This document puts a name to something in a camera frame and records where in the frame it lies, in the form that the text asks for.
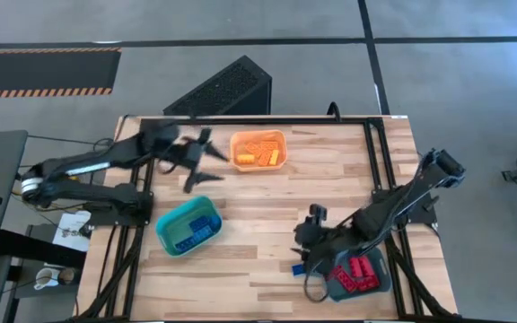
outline orange block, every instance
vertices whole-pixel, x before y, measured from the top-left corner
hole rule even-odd
[[[273,154],[270,156],[270,160],[268,162],[271,166],[276,166],[276,160],[278,159],[278,149],[273,151]]]
[[[241,154],[237,156],[237,162],[239,164],[252,164],[255,162],[255,155],[253,154]]]
[[[278,143],[273,141],[260,142],[260,149],[262,150],[276,150],[278,149]]]
[[[267,166],[268,162],[270,162],[271,154],[272,154],[272,152],[270,152],[270,151],[262,151],[262,154],[260,155],[260,158],[258,159],[258,165]]]
[[[260,146],[255,143],[247,143],[244,145],[244,148],[249,152],[255,155],[255,157],[260,157],[262,154],[262,150],[260,149]]]

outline red block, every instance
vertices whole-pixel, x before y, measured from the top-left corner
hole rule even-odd
[[[332,271],[330,272],[330,274],[328,276],[326,276],[327,281],[336,277],[338,275],[338,273],[340,273],[341,271],[343,271],[342,266],[336,266],[336,267],[332,268]]]
[[[360,267],[363,269],[364,276],[375,276],[374,270],[372,270],[372,264],[370,263],[370,260],[368,260],[368,257],[364,256],[361,258],[358,258],[358,263],[360,264]]]
[[[340,270],[336,278],[348,292],[353,292],[356,289],[355,281],[344,270]]]
[[[366,292],[368,290],[374,289],[380,285],[378,281],[378,277],[371,276],[365,277],[363,280],[358,281],[358,290],[360,292]]]
[[[350,270],[352,271],[352,276],[354,278],[362,278],[363,275],[363,269],[360,267],[360,263],[358,262],[358,258],[352,257],[350,260],[348,260],[350,263]]]

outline wooden table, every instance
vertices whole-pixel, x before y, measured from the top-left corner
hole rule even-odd
[[[384,125],[397,182],[406,183],[411,180],[418,161],[408,119],[384,117]],[[139,127],[140,118],[127,119],[120,139],[132,136]],[[181,133],[197,135],[200,127],[181,126]],[[203,183],[191,195],[182,192],[186,171],[177,169],[164,176],[154,173],[153,221],[145,228],[131,319],[397,317],[392,292],[340,303],[314,304],[302,293],[303,277],[295,278],[291,273],[291,265],[300,262],[289,249],[296,247],[293,228],[303,221],[311,203],[328,208],[326,225],[330,226],[369,202],[373,183],[363,127],[214,126],[211,139],[228,154],[232,133],[269,128],[280,129],[286,136],[288,160],[281,170],[241,174],[224,162],[205,157],[201,170],[220,174],[225,180]],[[378,136],[373,137],[381,162]],[[381,163],[381,178],[385,183],[382,166]],[[111,169],[105,185],[128,182],[129,177],[130,170]],[[215,202],[224,219],[223,230],[187,257],[170,258],[156,238],[154,224],[172,208],[198,195],[209,196]],[[421,224],[410,224],[407,231],[418,276],[442,306],[455,312],[439,240]],[[110,228],[92,234],[78,293],[81,310],[95,298],[109,235]],[[114,239],[104,284],[111,274],[116,245]],[[400,275],[407,311],[412,312],[407,281],[401,272]],[[122,311],[126,285],[124,277],[122,288],[118,289],[116,314]]]

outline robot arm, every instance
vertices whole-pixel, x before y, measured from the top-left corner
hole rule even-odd
[[[175,124],[142,131],[128,139],[113,143],[109,148],[65,158],[49,159],[31,167],[22,175],[22,198],[27,203],[49,207],[59,198],[104,202],[118,211],[150,209],[152,197],[137,192],[132,184],[119,184],[114,188],[89,185],[69,177],[111,167],[132,169],[156,159],[173,164],[171,170],[180,166],[190,170],[183,190],[192,188],[206,180],[222,179],[212,174],[197,171],[204,154],[227,161],[209,141],[211,130],[201,131],[198,139],[183,138],[184,143],[175,144],[179,138],[179,127]]]
[[[434,188],[451,188],[464,179],[464,168],[446,151],[432,150],[420,162],[415,177],[391,191],[382,201],[358,209],[335,228],[320,225],[326,209],[311,205],[311,215],[294,229],[307,272],[327,275],[335,259],[348,251],[362,256],[388,237],[396,220]]]

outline black computer case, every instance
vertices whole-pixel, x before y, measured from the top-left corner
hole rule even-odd
[[[269,115],[272,77],[237,59],[162,111],[165,116]]]

